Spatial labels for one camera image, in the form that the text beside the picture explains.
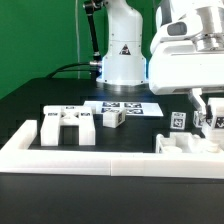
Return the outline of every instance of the black table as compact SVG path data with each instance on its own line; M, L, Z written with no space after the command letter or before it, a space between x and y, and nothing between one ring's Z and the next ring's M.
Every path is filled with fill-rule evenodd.
M223 94L204 95L208 97ZM85 100L155 102L164 117L127 117L116 129L95 115L96 146L78 146L76 130L63 128L61 150L153 152L158 133L168 136L172 112L187 114L186 95L155 96L149 90L119 94L90 80L33 79L0 100L0 144L27 119L43 121L45 105L82 105ZM45 149L37 136L30 149ZM222 223L224 181L215 179L0 174L1 223Z

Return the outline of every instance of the warning label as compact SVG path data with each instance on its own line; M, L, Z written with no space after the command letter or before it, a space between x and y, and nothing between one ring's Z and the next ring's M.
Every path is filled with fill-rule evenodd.
M124 47L122 48L121 52L120 52L121 55L131 55L129 49L128 49L128 45L125 44Z

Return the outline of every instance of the green wall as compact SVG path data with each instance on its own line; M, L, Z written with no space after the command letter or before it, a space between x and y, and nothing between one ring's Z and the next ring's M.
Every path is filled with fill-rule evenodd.
M0 0L0 98L28 80L77 62L75 0ZM79 0L81 61L92 59L84 0ZM127 0L143 16L142 53L149 59L155 33L150 0ZM100 51L107 51L107 16L94 14ZM75 73L57 77L77 77Z

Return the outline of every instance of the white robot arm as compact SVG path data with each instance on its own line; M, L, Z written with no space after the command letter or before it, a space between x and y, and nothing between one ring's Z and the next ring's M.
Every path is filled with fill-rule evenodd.
M146 59L141 53L142 16L126 0L93 1L107 9L109 21L108 52L102 59L98 86L117 91L134 91L147 83Z
M202 91L224 91L223 1L163 0L156 25L149 63L151 91L188 93L204 118Z

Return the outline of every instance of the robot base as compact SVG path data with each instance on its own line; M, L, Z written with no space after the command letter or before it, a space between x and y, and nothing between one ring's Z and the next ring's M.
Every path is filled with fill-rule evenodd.
M148 89L149 84L143 83L136 86L129 86L129 85L113 85L103 82L96 82L96 86L98 88L107 89L115 92L139 92Z

